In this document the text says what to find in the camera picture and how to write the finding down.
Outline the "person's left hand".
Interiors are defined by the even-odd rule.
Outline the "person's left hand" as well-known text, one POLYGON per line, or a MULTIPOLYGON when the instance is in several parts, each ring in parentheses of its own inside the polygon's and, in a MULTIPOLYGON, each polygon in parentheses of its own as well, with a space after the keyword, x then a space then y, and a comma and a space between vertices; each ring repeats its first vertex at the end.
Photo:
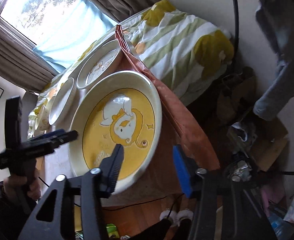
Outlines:
POLYGON ((38 200, 41 196, 41 189, 38 180, 34 180, 30 185, 27 183, 26 177, 11 175, 3 180, 3 188, 7 197, 11 200, 18 198, 17 191, 27 186, 27 196, 33 200, 38 200))

